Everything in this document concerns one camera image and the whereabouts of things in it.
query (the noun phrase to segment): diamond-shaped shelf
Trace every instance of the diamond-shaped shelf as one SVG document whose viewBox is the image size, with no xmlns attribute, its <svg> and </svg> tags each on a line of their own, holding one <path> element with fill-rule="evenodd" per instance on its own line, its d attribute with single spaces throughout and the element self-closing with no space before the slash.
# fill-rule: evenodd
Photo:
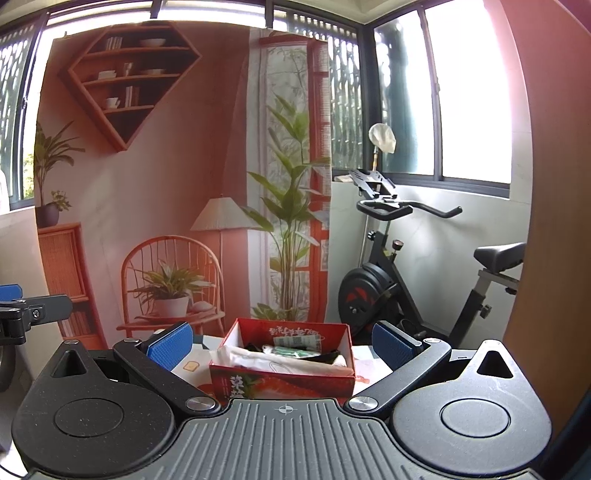
<svg viewBox="0 0 591 480">
<path fill-rule="evenodd" d="M 103 135 L 122 151 L 200 56 L 172 23 L 116 25 L 100 30 L 66 69 L 64 80 Z M 108 70 L 116 76 L 99 77 Z M 118 98 L 119 105 L 109 106 L 108 98 Z"/>
</svg>

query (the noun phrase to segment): chair seat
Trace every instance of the chair seat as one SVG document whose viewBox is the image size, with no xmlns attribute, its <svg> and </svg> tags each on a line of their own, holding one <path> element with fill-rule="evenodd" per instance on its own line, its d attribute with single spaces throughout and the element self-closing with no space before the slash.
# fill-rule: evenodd
<svg viewBox="0 0 591 480">
<path fill-rule="evenodd" d="M 516 267 L 523 263 L 525 242 L 511 245 L 497 245 L 493 247 L 479 247 L 474 250 L 474 258 L 493 273 Z"/>
<path fill-rule="evenodd" d="M 191 326 L 202 325 L 212 320 L 224 318 L 224 312 L 217 312 L 206 317 L 199 317 L 198 313 L 187 315 L 186 317 L 164 318 L 156 314 L 139 315 L 133 322 L 124 323 L 117 326 L 116 330 L 157 330 L 168 328 L 177 322 L 187 322 Z"/>
</svg>

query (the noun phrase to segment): bike seat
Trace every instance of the bike seat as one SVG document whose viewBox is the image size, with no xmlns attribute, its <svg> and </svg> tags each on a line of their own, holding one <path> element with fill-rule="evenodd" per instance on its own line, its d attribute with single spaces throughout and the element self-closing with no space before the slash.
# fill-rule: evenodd
<svg viewBox="0 0 591 480">
<path fill-rule="evenodd" d="M 474 258 L 493 273 L 516 267 L 523 263 L 525 242 L 511 245 L 497 245 L 493 247 L 478 247 L 474 250 Z"/>
</svg>

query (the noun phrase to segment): red box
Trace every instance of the red box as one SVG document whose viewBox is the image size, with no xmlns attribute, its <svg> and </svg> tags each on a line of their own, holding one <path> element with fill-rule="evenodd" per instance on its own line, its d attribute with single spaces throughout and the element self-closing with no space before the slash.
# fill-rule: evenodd
<svg viewBox="0 0 591 480">
<path fill-rule="evenodd" d="M 295 375 L 261 372 L 241 367 L 209 364 L 215 397 L 221 403 L 231 398 L 295 400 L 299 398 L 336 398 L 344 403 L 353 394 L 355 363 L 351 348 L 349 326 L 342 323 L 273 322 L 269 320 L 237 319 L 220 344 L 244 347 L 273 345 L 278 336 L 320 335 L 322 353 L 338 349 L 353 374 L 346 377 L 325 375 Z"/>
</svg>

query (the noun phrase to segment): chair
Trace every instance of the chair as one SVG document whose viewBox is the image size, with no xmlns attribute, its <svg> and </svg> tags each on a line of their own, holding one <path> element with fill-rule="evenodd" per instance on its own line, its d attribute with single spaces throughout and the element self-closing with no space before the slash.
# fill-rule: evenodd
<svg viewBox="0 0 591 480">
<path fill-rule="evenodd" d="M 154 302 L 142 303 L 141 294 L 133 292 L 144 286 L 142 271 L 159 271 L 158 260 L 179 268 L 195 268 L 204 279 L 212 284 L 195 293 L 193 301 L 205 300 L 213 308 L 209 312 L 188 313 L 182 318 L 159 317 L 154 310 Z M 222 336 L 223 280 L 219 262 L 213 252 L 197 240 L 180 235 L 158 236 L 146 240 L 135 247 L 123 261 L 121 267 L 121 294 L 123 300 L 123 320 L 117 330 L 125 330 L 127 337 L 135 330 L 158 330 L 168 328 L 177 322 L 187 322 L 197 334 L 203 334 L 203 325 L 217 321 Z"/>
</svg>

